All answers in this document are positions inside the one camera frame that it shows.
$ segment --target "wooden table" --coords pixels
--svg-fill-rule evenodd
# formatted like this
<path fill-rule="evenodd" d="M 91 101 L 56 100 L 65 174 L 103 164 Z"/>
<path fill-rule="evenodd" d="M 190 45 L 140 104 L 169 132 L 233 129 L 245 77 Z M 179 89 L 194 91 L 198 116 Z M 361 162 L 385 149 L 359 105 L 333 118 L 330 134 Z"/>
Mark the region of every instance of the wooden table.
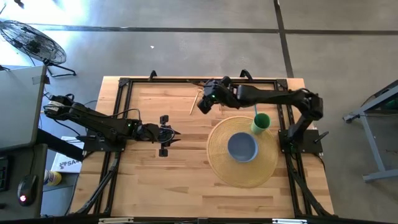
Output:
<path fill-rule="evenodd" d="M 112 114 L 120 77 L 104 77 L 96 110 Z M 288 78 L 290 89 L 304 87 L 301 78 Z M 273 90 L 272 85 L 258 88 Z M 293 217 L 292 199 L 284 156 L 279 154 L 272 177 L 254 189 L 229 186 L 213 173 L 206 156 L 206 141 L 212 128 L 230 116 L 254 116 L 254 109 L 240 110 L 214 105 L 208 114 L 195 107 L 189 115 L 197 86 L 188 83 L 135 83 L 130 108 L 139 108 L 143 123 L 159 123 L 168 114 L 172 127 L 182 133 L 169 147 L 168 157 L 159 157 L 160 144 L 128 141 L 121 156 L 114 195 L 113 217 Z M 124 108 L 123 93 L 120 111 Z M 258 105 L 271 117 L 270 130 L 278 140 L 279 119 L 276 105 Z M 300 112 L 294 108 L 297 121 Z M 137 118 L 135 111 L 128 118 Z M 97 187 L 104 153 L 96 152 L 83 161 L 71 211 L 89 199 Z M 333 213 L 325 172 L 319 158 L 303 154 L 307 184 L 314 196 Z M 105 189 L 103 206 L 108 196 Z M 303 209 L 300 191 L 300 207 Z"/>

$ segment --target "round straw mat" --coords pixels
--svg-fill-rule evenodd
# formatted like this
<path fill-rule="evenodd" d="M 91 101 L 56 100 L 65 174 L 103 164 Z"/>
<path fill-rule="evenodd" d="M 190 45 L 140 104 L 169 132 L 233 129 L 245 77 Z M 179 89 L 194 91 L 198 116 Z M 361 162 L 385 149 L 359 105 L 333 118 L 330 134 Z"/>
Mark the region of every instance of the round straw mat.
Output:
<path fill-rule="evenodd" d="M 235 187 L 257 187 L 274 173 L 278 163 L 278 146 L 267 129 L 261 134 L 251 133 L 253 119 L 244 116 L 227 118 L 218 123 L 207 140 L 207 158 L 214 173 L 224 182 Z M 252 161 L 238 162 L 228 154 L 228 140 L 238 132 L 254 136 L 259 151 Z"/>

